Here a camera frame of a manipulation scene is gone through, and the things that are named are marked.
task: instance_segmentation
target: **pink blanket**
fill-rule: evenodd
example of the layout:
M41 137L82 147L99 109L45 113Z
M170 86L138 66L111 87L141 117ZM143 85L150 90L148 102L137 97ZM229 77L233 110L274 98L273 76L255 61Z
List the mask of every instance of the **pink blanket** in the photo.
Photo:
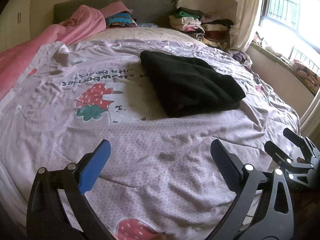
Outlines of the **pink blanket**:
M0 100L15 85L40 46L61 41L66 45L103 31L106 22L99 10L81 5L60 24L47 27L38 37L0 53Z

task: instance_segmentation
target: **green folded cloth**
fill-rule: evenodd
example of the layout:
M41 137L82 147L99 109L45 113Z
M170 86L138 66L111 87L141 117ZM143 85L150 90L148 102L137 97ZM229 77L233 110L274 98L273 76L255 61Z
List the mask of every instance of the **green folded cloth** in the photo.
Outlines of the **green folded cloth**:
M183 11L175 13L173 16L176 17L176 18L182 18L182 17L193 17L194 19L199 19L200 18L198 15L188 14L188 13L185 13Z

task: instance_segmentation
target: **blue gripper pad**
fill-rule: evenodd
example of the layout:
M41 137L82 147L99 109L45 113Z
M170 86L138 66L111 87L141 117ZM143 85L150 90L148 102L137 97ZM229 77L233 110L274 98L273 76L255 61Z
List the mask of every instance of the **blue gripper pad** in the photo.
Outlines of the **blue gripper pad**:
M99 174L104 165L107 163L111 155L111 145L109 141L102 140L98 147L94 150L93 156L80 173L79 190L82 195L93 188Z

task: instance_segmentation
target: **red strawberry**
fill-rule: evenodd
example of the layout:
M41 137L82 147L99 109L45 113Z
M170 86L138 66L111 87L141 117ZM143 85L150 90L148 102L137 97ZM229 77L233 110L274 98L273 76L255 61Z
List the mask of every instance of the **red strawberry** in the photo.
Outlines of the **red strawberry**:
M80 109L85 105L97 105L99 108L103 108L108 111L109 105L114 101L103 100L102 96L106 94L114 94L115 92L113 88L105 89L105 85L105 83L98 83L90 87L77 99L76 107Z
M31 72L28 74L28 76L31 76L31 75L33 75L33 74L36 73L36 72L37 72L37 69L34 68L33 70L31 70Z
M127 218L119 222L116 234L119 240L150 240L158 233L138 219Z

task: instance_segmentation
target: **metal screw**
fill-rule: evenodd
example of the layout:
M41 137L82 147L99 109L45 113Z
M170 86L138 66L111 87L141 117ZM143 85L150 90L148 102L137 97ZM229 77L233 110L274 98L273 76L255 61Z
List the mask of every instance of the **metal screw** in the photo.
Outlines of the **metal screw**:
M38 170L38 173L39 174L42 174L42 173L44 173L45 172L45 168L44 167L41 167L39 170Z
M244 167L248 171L253 171L253 166L251 164L246 164Z
M75 163L69 163L67 168L68 168L68 170L72 171L72 170L74 170L76 168L76 166L77 165Z
M276 174L282 175L282 171L280 169L275 169Z

